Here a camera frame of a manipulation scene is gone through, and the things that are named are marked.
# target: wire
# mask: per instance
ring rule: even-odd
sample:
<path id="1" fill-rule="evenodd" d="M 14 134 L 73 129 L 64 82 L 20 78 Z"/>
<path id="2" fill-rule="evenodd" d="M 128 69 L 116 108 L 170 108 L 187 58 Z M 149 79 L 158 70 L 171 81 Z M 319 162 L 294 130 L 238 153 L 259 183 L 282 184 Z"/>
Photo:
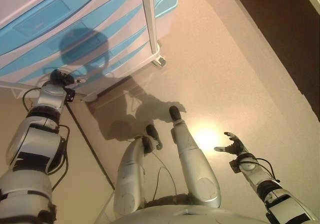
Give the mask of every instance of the wire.
<path id="1" fill-rule="evenodd" d="M 273 175 L 274 179 L 275 179 L 277 182 L 280 182 L 279 180 L 276 179 L 275 173 L 274 173 L 274 171 L 273 171 L 274 169 L 273 169 L 273 167 L 272 167 L 272 165 L 271 165 L 271 163 L 270 163 L 269 161 L 267 161 L 266 159 L 263 159 L 263 158 L 256 158 L 256 160 L 263 160 L 263 161 L 265 161 L 266 163 L 268 163 L 269 166 L 270 166 L 270 169 L 271 169 L 271 172 L 272 172 L 272 175 Z"/>
<path id="2" fill-rule="evenodd" d="M 61 164 L 60 164 L 60 166 L 57 168 L 57 169 L 55 169 L 55 170 L 53 170 L 52 172 L 50 172 L 50 173 L 48 173 L 48 175 L 53 175 L 53 174 L 55 174 L 55 173 L 57 173 L 62 167 L 63 167 L 63 165 L 64 165 L 64 163 L 65 163 L 65 155 L 63 154 L 63 160 L 62 160 L 62 162 L 61 162 Z"/>
<path id="3" fill-rule="evenodd" d="M 152 154 L 161 162 L 161 164 L 163 165 L 163 166 L 161 166 L 160 168 L 159 168 L 159 171 L 158 171 L 158 175 L 157 175 L 157 180 L 156 180 L 156 188 L 155 188 L 155 191 L 154 191 L 154 194 L 153 194 L 153 198 L 152 198 L 152 200 L 155 200 L 154 198 L 155 198 L 155 196 L 156 196 L 156 193 L 157 193 L 157 189 L 158 189 L 158 185 L 159 185 L 159 174 L 160 174 L 160 171 L 161 171 L 161 169 L 162 168 L 164 168 L 164 169 L 166 169 L 167 170 L 167 172 L 168 172 L 168 174 L 170 175 L 170 178 L 171 178 L 171 180 L 172 180 L 172 182 L 173 182 L 173 185 L 174 185 L 174 189 L 175 189 L 175 195 L 177 195 L 177 191 L 176 191 L 176 184 L 175 184 L 175 180 L 173 179 L 173 177 L 172 177 L 172 175 L 171 175 L 171 173 L 170 173 L 170 171 L 168 170 L 168 168 L 167 168 L 167 166 L 163 163 L 163 161 L 154 153 L 154 152 L 152 152 Z"/>
<path id="4" fill-rule="evenodd" d="M 273 177 L 273 178 L 275 179 L 275 176 L 272 175 L 271 172 L 270 172 L 267 168 L 265 168 L 263 165 L 261 165 L 260 163 L 258 163 L 258 162 L 253 162 L 253 161 L 240 161 L 240 162 L 239 162 L 239 164 L 244 164 L 244 163 L 256 164 L 256 165 L 261 166 L 262 168 L 264 168 L 264 169 L 269 173 L 269 175 L 270 175 L 271 177 Z"/>
<path id="5" fill-rule="evenodd" d="M 26 95 L 27 95 L 27 93 L 29 93 L 29 92 L 31 92 L 32 90 L 39 90 L 39 89 L 41 89 L 41 88 L 39 88 L 39 87 L 36 87 L 36 88 L 32 88 L 32 89 L 29 89 L 29 90 L 27 90 L 24 94 L 23 94 L 23 96 L 22 96 L 22 103 L 23 103 L 23 106 L 24 106 L 24 108 L 27 110 L 27 111 L 29 111 L 29 109 L 28 109 L 28 107 L 27 107 L 27 105 L 26 105 Z"/>
<path id="6" fill-rule="evenodd" d="M 155 196 L 156 196 L 156 193 L 157 193 L 157 190 L 158 190 L 158 185 L 159 185 L 159 175 L 160 175 L 160 171 L 161 171 L 162 168 L 166 170 L 166 168 L 164 166 L 161 166 L 159 168 L 158 175 L 157 175 L 157 178 L 156 178 L 156 183 L 157 184 L 156 184 L 156 188 L 155 188 L 152 200 L 155 200 Z"/>
<path id="7" fill-rule="evenodd" d="M 68 172 L 68 169 L 69 169 L 69 160 L 68 160 L 68 152 L 67 152 L 67 144 L 68 144 L 68 141 L 69 141 L 69 135 L 70 135 L 70 128 L 66 125 L 59 125 L 59 126 L 62 126 L 64 128 L 67 129 L 67 136 L 66 136 L 66 139 L 65 139 L 65 152 L 64 152 L 64 159 L 65 159 L 65 171 L 64 173 L 62 174 L 62 176 L 59 178 L 59 180 L 56 182 L 56 184 L 52 187 L 52 191 L 54 191 L 54 189 L 59 185 L 59 183 L 63 180 L 63 178 L 66 176 L 67 172 Z"/>

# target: beige floor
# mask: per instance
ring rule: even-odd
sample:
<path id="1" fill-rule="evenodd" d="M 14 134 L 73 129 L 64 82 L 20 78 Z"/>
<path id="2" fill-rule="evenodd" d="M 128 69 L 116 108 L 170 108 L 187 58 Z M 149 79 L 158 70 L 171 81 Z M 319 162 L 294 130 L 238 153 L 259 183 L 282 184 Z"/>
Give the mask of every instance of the beige floor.
<path id="1" fill-rule="evenodd" d="M 216 153 L 229 145 L 224 131 L 268 159 L 284 188 L 320 215 L 320 126 L 306 99 L 238 0 L 179 0 L 171 33 L 161 41 L 167 65 L 148 65 L 97 101 L 71 107 L 113 182 L 128 140 L 153 123 L 164 144 L 157 152 L 179 193 L 187 191 L 172 141 L 173 103 L 207 156 L 222 194 L 221 208 L 266 220 L 263 203 L 234 157 Z M 146 198 L 151 200 L 159 162 L 145 158 Z M 173 194 L 161 172 L 157 197 Z"/>

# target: robot leg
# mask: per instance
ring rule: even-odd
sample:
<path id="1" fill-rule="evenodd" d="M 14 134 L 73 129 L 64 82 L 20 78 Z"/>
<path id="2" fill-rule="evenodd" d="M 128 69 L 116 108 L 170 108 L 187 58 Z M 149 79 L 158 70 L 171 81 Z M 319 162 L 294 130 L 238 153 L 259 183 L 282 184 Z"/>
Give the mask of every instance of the robot leg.
<path id="1" fill-rule="evenodd" d="M 176 106 L 170 107 L 173 120 L 171 130 L 177 145 L 185 182 L 194 204 L 219 207 L 221 194 L 218 181 L 208 160 L 192 138 Z"/>
<path id="2" fill-rule="evenodd" d="M 146 130 L 148 136 L 136 137 L 121 159 L 114 193 L 113 209 L 116 218 L 145 207 L 143 156 L 155 148 L 162 148 L 155 127 L 149 125 Z"/>

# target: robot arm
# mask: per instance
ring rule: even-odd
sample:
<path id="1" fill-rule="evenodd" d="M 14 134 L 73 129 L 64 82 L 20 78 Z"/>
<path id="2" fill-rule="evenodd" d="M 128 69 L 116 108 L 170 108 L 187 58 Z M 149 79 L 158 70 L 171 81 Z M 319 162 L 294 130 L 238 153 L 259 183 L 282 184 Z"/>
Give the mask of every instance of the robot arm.
<path id="1" fill-rule="evenodd" d="M 235 173 L 243 173 L 264 202 L 270 223 L 318 223 L 317 217 L 304 204 L 283 189 L 274 177 L 259 165 L 255 156 L 248 152 L 236 135 L 230 132 L 225 132 L 225 135 L 230 137 L 233 144 L 228 147 L 216 147 L 215 150 L 237 155 L 236 160 L 230 162 L 230 166 Z"/>
<path id="2" fill-rule="evenodd" d="M 66 140 L 58 135 L 66 101 L 75 92 L 70 75 L 55 70 L 17 129 L 6 153 L 9 170 L 0 178 L 0 223 L 53 223 L 56 206 L 48 173 L 59 165 Z"/>

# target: plastic drawer unit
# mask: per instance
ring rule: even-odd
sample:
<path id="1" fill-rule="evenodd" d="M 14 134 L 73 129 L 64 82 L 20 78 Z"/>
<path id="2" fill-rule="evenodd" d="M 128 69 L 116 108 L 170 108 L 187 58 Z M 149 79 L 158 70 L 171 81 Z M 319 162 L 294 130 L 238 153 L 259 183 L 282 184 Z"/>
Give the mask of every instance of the plastic drawer unit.
<path id="1" fill-rule="evenodd" d="M 72 86 L 77 93 L 92 100 L 159 58 L 157 40 L 169 33 L 177 4 L 178 0 L 0 0 L 0 85 L 23 93 L 60 69 L 77 80 Z"/>

